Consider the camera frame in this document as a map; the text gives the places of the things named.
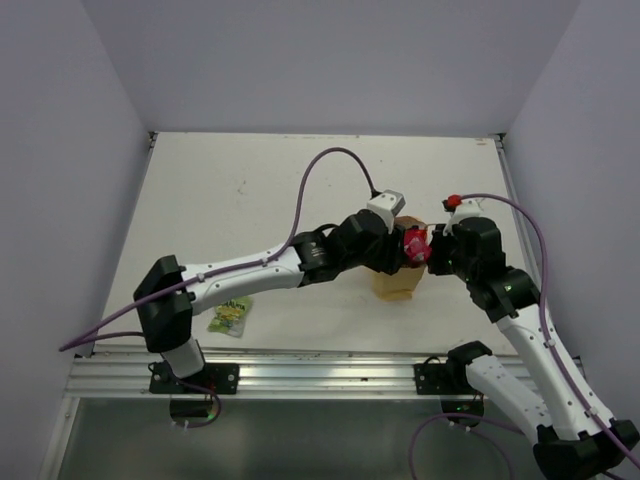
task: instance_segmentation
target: glass panel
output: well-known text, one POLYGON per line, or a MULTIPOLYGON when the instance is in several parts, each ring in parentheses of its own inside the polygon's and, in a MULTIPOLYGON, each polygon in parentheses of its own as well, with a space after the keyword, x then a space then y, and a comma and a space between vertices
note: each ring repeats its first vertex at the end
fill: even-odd
MULTIPOLYGON (((439 402, 223 398, 218 421, 171 427, 166 399, 83 400, 60 479, 410 478, 407 448, 439 402)), ((487 415, 505 420, 490 405, 487 415)), ((509 453, 519 480, 543 477, 524 437, 480 427, 509 453)), ((494 447, 437 422, 416 445, 420 479, 507 479, 494 447)))

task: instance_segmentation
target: green snack packet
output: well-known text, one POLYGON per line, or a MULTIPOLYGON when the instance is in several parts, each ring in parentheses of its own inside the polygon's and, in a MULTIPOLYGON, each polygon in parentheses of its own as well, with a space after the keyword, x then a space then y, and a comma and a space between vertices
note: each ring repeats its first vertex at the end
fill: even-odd
POLYGON ((209 323, 207 330, 215 333, 224 333, 232 337, 241 337, 251 305, 253 305, 251 297, 239 297, 221 303, 215 307, 216 314, 211 323, 209 323))

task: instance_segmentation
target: small package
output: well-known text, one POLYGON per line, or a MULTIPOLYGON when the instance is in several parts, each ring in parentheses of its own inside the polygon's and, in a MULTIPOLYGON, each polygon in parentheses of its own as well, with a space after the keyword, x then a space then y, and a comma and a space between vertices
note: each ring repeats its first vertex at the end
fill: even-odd
POLYGON ((251 297, 238 297, 221 303, 215 307, 215 316, 209 323, 207 330, 232 337, 241 337, 247 314, 252 305, 253 299, 251 297))
POLYGON ((414 217, 398 217, 397 225, 405 227, 404 251, 407 263, 394 275, 375 272, 373 291, 378 298, 388 302, 410 300, 422 280, 426 262, 431 254, 427 243, 427 225, 414 217))

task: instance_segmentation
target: red object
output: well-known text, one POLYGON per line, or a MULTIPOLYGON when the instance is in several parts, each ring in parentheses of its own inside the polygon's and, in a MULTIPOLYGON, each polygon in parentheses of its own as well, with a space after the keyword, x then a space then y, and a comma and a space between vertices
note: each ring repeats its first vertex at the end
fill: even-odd
POLYGON ((404 232, 404 252, 409 257, 409 266, 420 267, 431 256, 431 247, 427 243, 427 230, 410 228, 404 232))
POLYGON ((462 204, 462 197, 460 195, 449 195, 447 198, 447 206, 449 208, 456 208, 462 204))

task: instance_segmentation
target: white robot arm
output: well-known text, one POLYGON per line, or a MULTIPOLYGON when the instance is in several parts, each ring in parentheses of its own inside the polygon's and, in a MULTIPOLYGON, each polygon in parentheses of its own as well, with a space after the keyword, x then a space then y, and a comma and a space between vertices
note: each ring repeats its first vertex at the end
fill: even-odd
POLYGON ((548 312, 549 338, 545 338, 540 293, 528 274, 507 266, 500 231, 494 222, 481 217, 477 201, 450 197, 443 203, 451 218, 433 233, 429 272, 454 274, 466 283, 473 302, 518 352, 540 396, 502 368, 479 342, 449 352, 444 381, 488 395, 531 442, 548 479, 586 480, 618 465, 624 455, 611 434, 631 449, 640 440, 633 423, 616 420, 589 387, 548 312), (555 348, 566 372, 561 371, 550 347, 555 348), (578 395, 588 398, 588 410, 578 395))

